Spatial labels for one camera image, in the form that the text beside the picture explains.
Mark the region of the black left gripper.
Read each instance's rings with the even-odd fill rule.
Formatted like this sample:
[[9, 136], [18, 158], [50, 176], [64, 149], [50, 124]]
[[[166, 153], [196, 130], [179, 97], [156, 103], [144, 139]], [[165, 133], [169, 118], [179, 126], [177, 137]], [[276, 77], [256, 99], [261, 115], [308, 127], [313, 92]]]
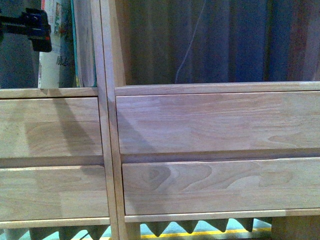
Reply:
[[0, 41], [5, 34], [24, 35], [35, 52], [52, 51], [51, 25], [43, 9], [26, 8], [18, 17], [0, 16]]

